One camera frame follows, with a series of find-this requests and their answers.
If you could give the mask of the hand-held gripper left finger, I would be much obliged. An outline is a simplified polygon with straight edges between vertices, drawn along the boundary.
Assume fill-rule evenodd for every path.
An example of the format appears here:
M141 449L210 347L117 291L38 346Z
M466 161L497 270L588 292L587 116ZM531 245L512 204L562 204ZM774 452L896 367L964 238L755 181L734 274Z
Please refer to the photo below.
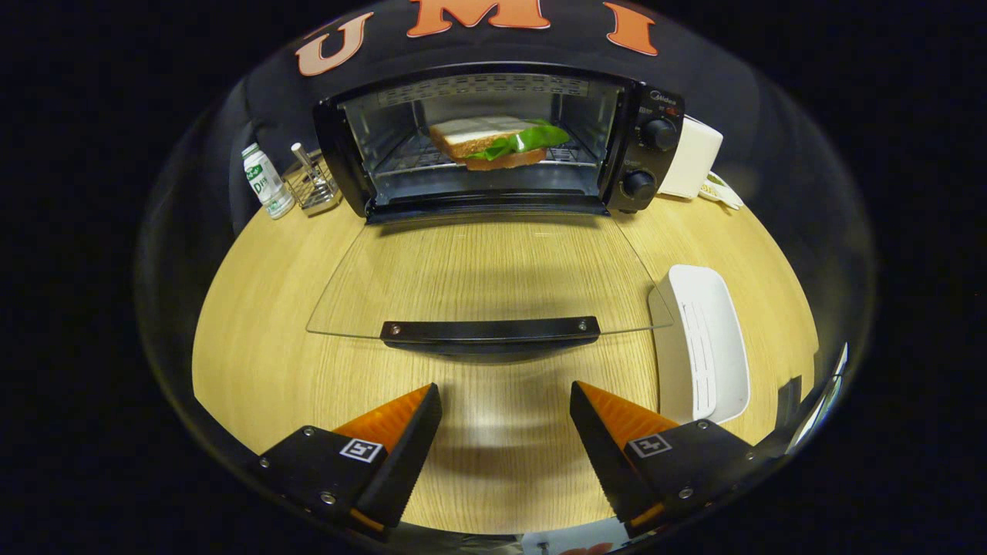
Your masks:
M334 429L301 426L258 457L258 482L331 526L386 538L441 418L440 388L429 383Z

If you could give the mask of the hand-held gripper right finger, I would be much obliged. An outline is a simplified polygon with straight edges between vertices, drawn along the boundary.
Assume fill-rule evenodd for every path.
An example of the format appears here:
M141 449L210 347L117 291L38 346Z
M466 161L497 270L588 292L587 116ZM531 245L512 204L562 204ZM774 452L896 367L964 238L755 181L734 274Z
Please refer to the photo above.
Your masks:
M632 538L716 508L761 463L753 446L709 419L677 424L586 382L571 383L570 417L607 502Z

